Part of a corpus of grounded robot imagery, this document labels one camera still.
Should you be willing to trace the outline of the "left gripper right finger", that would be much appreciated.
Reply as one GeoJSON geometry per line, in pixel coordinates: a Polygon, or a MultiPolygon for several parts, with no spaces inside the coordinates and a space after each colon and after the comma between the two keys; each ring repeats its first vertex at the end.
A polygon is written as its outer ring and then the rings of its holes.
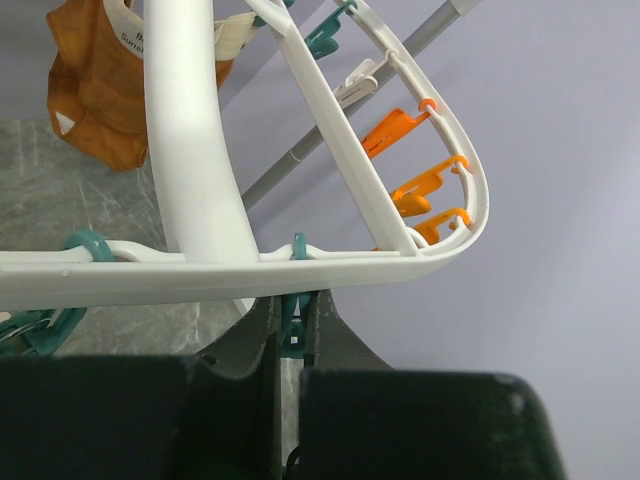
{"type": "Polygon", "coordinates": [[[301,479],[563,479],[535,390],[502,372],[397,370],[310,304],[300,377],[301,479]]]}

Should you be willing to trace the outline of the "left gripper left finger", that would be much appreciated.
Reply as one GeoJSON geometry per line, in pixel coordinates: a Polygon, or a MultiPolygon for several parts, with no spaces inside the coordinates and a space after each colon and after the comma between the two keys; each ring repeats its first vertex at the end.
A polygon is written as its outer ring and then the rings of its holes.
{"type": "Polygon", "coordinates": [[[191,355],[5,356],[5,479],[276,479],[280,303],[191,355]]]}

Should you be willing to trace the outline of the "teal clip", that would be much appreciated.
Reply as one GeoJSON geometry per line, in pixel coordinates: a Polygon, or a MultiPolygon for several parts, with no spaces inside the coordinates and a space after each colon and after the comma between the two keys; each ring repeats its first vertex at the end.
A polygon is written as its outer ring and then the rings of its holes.
{"type": "MultiPolygon", "coordinates": [[[[84,248],[95,262],[113,262],[106,239],[93,230],[79,230],[64,243],[65,250],[84,248]]],[[[27,310],[1,322],[1,356],[49,356],[67,340],[87,308],[27,310]]]]}
{"type": "Polygon", "coordinates": [[[307,326],[312,293],[296,292],[282,295],[280,356],[302,359],[306,352],[307,326]]]}

